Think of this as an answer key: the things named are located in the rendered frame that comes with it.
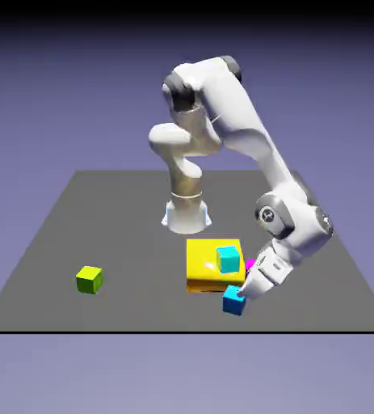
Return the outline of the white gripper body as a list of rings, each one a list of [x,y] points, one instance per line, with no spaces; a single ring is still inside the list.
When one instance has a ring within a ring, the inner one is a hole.
[[[250,269],[244,285],[238,290],[238,297],[258,298],[284,281],[284,268],[278,264],[262,263]]]

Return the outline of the small blue cube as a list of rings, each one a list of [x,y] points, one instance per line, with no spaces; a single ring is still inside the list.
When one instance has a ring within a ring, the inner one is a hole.
[[[240,288],[228,285],[222,296],[222,310],[231,315],[241,316],[246,306],[246,297],[238,295]]]

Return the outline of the small cyan cube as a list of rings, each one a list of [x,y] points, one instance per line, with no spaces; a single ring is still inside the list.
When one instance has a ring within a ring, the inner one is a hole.
[[[221,273],[238,272],[241,256],[235,246],[223,246],[216,249],[216,263]]]

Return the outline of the small green cube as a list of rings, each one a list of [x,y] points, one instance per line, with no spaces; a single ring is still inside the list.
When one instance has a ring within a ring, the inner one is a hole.
[[[103,270],[85,265],[76,275],[78,291],[85,294],[97,294],[103,284]]]

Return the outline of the large yellow box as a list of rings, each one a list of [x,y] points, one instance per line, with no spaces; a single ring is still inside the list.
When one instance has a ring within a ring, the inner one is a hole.
[[[221,273],[216,263],[216,249],[235,246],[241,256],[238,272]],[[186,243],[187,292],[223,292],[228,285],[241,287],[246,270],[239,239],[188,239]]]

